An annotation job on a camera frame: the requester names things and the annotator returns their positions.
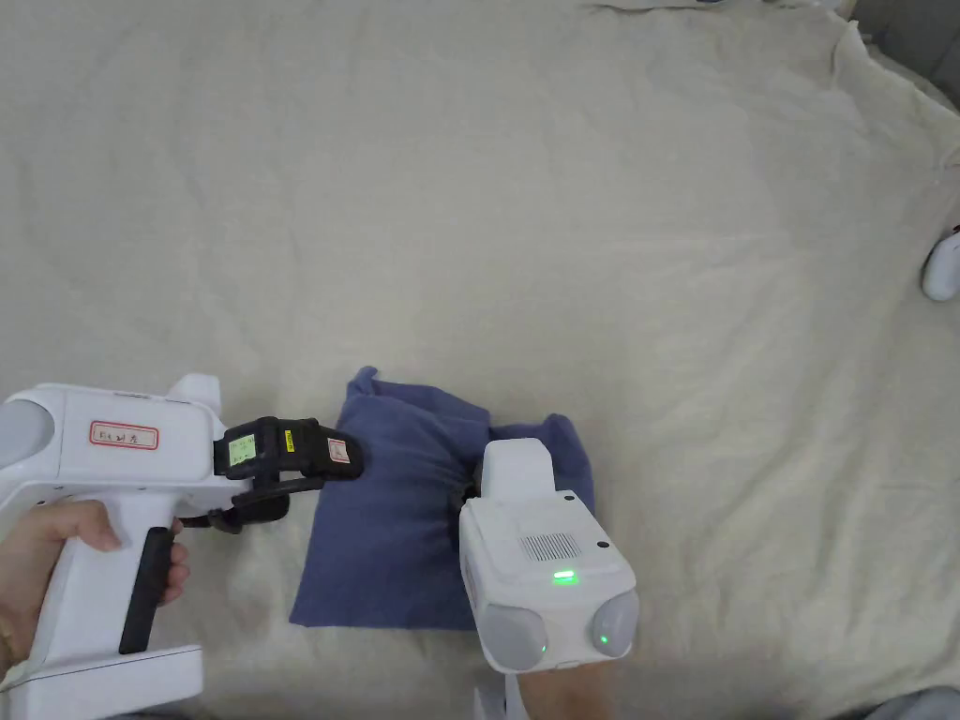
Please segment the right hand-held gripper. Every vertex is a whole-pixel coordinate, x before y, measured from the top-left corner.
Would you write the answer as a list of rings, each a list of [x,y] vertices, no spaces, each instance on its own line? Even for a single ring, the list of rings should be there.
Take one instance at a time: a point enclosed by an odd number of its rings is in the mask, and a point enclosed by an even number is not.
[[[490,442],[448,494],[459,572],[497,686],[473,695],[477,719],[525,719],[518,679],[616,661],[638,629],[629,562],[533,438]]]

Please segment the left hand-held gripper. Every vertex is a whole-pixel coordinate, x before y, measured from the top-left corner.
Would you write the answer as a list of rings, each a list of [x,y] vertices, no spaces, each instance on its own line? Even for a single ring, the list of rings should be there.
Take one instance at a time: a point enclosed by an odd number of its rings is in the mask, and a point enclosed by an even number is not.
[[[43,383],[4,402],[3,523],[33,507],[96,501],[120,539],[108,552],[66,543],[27,662],[3,682],[5,704],[199,695],[200,646],[148,647],[173,521],[241,533],[285,518],[293,494],[364,472],[360,443],[315,418],[265,416],[225,432],[219,410],[218,378],[199,373],[164,396]],[[288,473],[302,478],[282,481]],[[242,482],[254,489],[241,493]]]

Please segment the person's right hand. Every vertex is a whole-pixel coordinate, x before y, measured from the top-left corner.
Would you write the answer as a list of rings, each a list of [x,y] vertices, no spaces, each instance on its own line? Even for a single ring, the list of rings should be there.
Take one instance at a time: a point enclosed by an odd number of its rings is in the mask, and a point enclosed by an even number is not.
[[[608,665],[595,663],[517,675],[530,719],[612,719]]]

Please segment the person's left hand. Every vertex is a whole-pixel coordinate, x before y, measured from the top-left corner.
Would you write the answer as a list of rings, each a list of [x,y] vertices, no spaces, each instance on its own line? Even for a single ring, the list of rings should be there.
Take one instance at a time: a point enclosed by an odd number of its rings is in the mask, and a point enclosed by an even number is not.
[[[1,676],[26,661],[54,567],[71,538],[96,551],[120,548],[102,502],[39,506],[1,543]]]

